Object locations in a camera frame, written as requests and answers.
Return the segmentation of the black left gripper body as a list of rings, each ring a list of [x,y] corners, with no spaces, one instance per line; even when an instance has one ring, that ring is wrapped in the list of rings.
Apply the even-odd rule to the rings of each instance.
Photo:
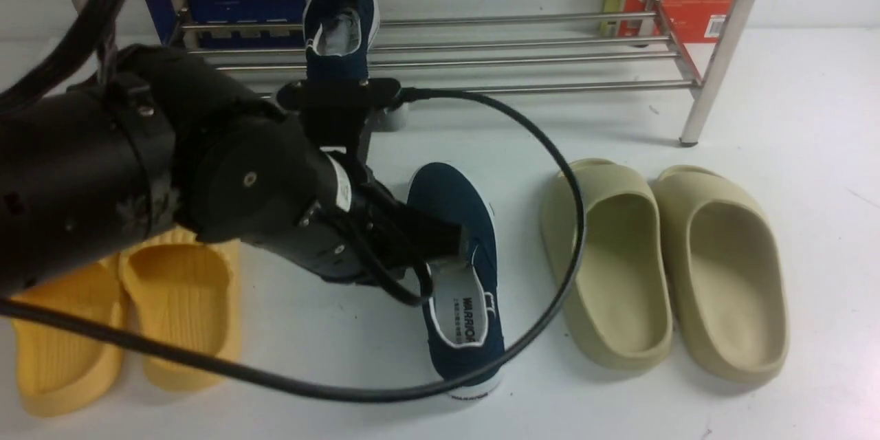
[[[273,253],[322,281],[342,285],[378,286],[353,245],[361,236],[366,253],[374,256],[394,281],[414,267],[414,249],[403,237],[404,229],[394,220],[401,204],[370,167],[355,155],[329,151],[342,182],[350,211],[335,215],[314,201],[294,221],[274,224],[268,230],[246,234],[242,242]]]

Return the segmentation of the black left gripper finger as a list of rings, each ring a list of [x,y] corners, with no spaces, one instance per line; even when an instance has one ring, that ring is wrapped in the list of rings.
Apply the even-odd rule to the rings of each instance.
[[[460,223],[434,217],[400,201],[393,201],[384,214],[392,224],[384,242],[384,264],[464,261],[468,230]]]

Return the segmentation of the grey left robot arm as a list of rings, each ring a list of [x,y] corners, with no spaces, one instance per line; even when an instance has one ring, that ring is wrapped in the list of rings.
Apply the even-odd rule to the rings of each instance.
[[[405,104],[390,78],[309,78],[273,100],[194,54],[134,45],[94,80],[2,111],[2,295],[175,226],[239,240],[328,283],[383,287],[464,255],[468,231],[397,201],[365,164]]]

